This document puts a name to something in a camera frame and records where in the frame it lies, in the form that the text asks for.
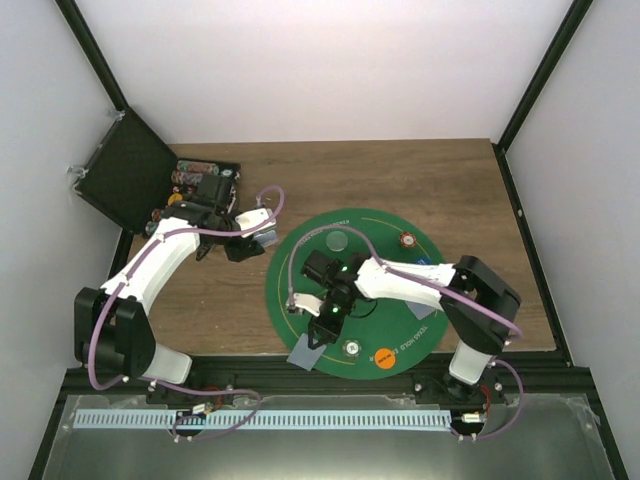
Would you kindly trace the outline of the orange big blind button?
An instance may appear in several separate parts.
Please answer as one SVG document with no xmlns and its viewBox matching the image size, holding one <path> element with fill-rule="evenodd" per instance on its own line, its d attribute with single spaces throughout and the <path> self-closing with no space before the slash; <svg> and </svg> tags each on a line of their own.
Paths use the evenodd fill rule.
<svg viewBox="0 0 640 480">
<path fill-rule="evenodd" d="M 390 348 L 380 348 L 375 352 L 373 361 L 378 368 L 390 370 L 396 364 L 396 353 Z"/>
</svg>

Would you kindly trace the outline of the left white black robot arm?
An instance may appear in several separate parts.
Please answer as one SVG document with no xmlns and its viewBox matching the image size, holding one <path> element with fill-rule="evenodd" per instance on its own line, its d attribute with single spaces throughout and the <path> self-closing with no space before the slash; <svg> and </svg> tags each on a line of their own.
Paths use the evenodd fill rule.
<svg viewBox="0 0 640 480">
<path fill-rule="evenodd" d="M 190 256 L 203 259 L 216 245 L 229 260 L 242 262 L 265 250 L 282 208 L 258 199 L 253 209 L 227 204 L 233 183 L 206 175 L 194 193 L 172 201 L 147 243 L 118 273 L 97 289 L 85 287 L 74 300 L 74 349 L 91 386 L 106 390 L 118 382 L 144 379 L 169 383 L 181 403 L 196 402 L 203 377 L 186 353 L 157 342 L 149 314 L 157 296 Z"/>
</svg>

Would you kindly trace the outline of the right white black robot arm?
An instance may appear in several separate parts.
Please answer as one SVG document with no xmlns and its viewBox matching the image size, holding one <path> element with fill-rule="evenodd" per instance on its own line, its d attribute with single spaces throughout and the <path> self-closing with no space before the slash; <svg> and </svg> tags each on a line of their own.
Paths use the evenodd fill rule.
<svg viewBox="0 0 640 480">
<path fill-rule="evenodd" d="M 326 290 L 319 298 L 288 286 L 287 310 L 311 315 L 308 335 L 318 340 L 309 344 L 312 349 L 336 342 L 357 301 L 408 301 L 443 312 L 459 337 L 444 378 L 445 393 L 458 403 L 479 392 L 490 361 L 512 336 L 522 334 L 515 325 L 520 295 L 474 256 L 465 255 L 453 264 L 424 265 L 363 253 L 341 261 L 314 250 L 301 274 Z"/>
</svg>

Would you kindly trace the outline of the clear dealer button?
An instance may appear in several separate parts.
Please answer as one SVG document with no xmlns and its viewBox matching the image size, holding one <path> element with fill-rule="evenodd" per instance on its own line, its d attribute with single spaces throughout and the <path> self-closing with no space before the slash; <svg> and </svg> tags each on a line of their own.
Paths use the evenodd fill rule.
<svg viewBox="0 0 640 480">
<path fill-rule="evenodd" d="M 342 230 L 333 230 L 326 236 L 326 245 L 333 252 L 344 251 L 348 242 L 348 237 Z"/>
</svg>

